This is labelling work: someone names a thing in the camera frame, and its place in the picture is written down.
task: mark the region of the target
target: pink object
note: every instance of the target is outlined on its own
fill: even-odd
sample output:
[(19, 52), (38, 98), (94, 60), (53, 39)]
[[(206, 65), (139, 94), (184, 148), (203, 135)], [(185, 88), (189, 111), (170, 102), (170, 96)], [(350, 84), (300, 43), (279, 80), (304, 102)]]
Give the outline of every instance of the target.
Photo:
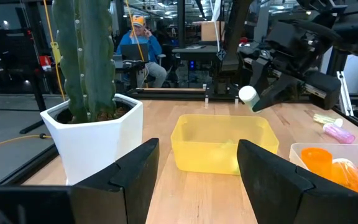
[(325, 133), (334, 137), (336, 140), (343, 144), (352, 144), (352, 142), (356, 139), (356, 137), (349, 131), (340, 128), (335, 124), (325, 124), (323, 126), (323, 130)]

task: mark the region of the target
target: yellow plastic bin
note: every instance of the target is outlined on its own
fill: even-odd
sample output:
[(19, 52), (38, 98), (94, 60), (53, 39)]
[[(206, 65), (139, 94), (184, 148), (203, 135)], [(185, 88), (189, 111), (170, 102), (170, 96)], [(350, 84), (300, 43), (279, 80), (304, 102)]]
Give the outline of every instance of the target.
[(258, 116), (186, 114), (179, 117), (171, 142), (181, 170), (239, 175), (237, 145), (246, 139), (276, 154), (278, 139)]

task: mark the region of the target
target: yellow cap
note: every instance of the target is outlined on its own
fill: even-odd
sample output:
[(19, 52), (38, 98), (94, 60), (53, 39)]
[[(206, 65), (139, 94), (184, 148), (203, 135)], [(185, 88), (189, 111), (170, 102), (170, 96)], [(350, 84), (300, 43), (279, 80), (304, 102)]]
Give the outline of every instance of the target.
[(132, 21), (134, 23), (134, 26), (144, 26), (144, 17), (140, 15), (134, 15), (132, 16)]

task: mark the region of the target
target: wooden table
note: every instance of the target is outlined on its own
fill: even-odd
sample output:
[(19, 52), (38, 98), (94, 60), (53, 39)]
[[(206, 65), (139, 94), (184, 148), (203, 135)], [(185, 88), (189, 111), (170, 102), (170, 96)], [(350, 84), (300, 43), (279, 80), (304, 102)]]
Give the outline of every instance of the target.
[[(278, 155), (288, 159), (296, 142), (337, 143), (313, 122), (315, 113), (340, 116), (312, 104), (280, 104), (252, 114), (245, 105), (200, 101), (143, 101), (144, 141), (160, 139), (157, 182), (147, 223), (257, 223), (240, 176), (183, 172), (177, 169), (171, 150), (170, 135), (182, 114), (254, 115), (266, 118), (280, 146)], [(356, 136), (358, 127), (344, 119), (345, 129)], [(31, 177), (27, 185), (63, 185), (65, 173), (59, 157)]]

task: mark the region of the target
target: hand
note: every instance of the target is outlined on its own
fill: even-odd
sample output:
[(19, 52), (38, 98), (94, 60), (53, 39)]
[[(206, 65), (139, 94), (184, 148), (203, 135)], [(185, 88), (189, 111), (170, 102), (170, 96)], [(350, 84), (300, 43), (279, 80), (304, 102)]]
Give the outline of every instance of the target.
[(144, 29), (144, 35), (147, 37), (147, 38), (149, 38), (149, 37), (151, 37), (152, 36), (152, 33), (148, 30), (148, 29)]

